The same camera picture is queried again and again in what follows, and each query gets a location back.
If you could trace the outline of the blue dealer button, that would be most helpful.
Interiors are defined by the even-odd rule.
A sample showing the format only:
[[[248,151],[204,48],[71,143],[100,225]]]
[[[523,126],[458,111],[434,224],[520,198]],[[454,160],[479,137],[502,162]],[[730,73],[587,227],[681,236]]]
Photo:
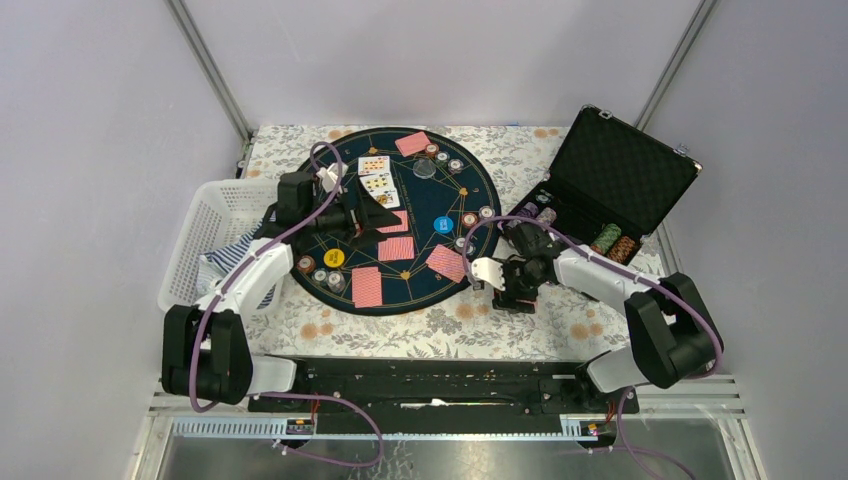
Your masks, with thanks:
[[[441,234],[448,235],[454,230],[454,221],[449,216],[439,216],[433,221],[433,229]]]

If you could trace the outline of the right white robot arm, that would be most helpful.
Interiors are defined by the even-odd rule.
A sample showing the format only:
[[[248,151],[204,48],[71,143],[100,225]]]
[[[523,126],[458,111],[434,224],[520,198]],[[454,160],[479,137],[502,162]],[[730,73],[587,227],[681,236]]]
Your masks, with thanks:
[[[513,223],[504,233],[516,252],[495,263],[489,282],[495,308],[532,313],[540,287],[557,284],[614,308],[626,320],[628,344],[578,369],[573,396],[583,410],[601,410],[625,387],[667,389],[718,367],[724,345],[688,276],[644,275],[571,244],[543,224]]]

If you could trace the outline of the red five chip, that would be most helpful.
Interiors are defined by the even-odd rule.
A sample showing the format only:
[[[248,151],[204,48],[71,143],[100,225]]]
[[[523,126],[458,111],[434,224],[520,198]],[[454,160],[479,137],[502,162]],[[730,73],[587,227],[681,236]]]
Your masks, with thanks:
[[[424,153],[431,158],[434,158],[440,151],[440,148],[435,143],[428,143],[425,146]]]
[[[478,221],[479,221],[479,217],[478,217],[478,215],[477,215],[476,213],[474,213],[474,212],[465,212],[465,213],[461,216],[460,221],[461,221],[461,224],[462,224],[465,228],[472,228],[473,226],[475,226],[475,225],[478,223]]]
[[[302,274],[309,274],[316,268],[316,261],[309,255],[303,255],[298,259],[296,269]]]

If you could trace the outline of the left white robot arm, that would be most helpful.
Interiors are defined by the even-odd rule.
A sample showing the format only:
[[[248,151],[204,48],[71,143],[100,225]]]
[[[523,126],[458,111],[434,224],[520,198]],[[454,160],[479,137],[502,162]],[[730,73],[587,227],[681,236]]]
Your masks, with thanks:
[[[315,174],[282,175],[275,202],[234,268],[209,294],[166,311],[161,372],[166,392],[188,397],[198,412],[268,393],[288,411],[307,404],[311,387],[296,375],[295,361],[252,354],[244,319],[295,270],[299,240],[333,233],[354,246],[370,246],[401,223],[361,185],[349,191],[333,185],[325,197],[319,190]]]

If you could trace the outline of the yellow dealer button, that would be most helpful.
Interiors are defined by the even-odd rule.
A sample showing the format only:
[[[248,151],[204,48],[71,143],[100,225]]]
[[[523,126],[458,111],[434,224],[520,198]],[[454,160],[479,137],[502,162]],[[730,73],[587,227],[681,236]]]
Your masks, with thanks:
[[[345,252],[340,248],[331,248],[323,255],[324,265],[331,269],[340,268],[346,260]]]

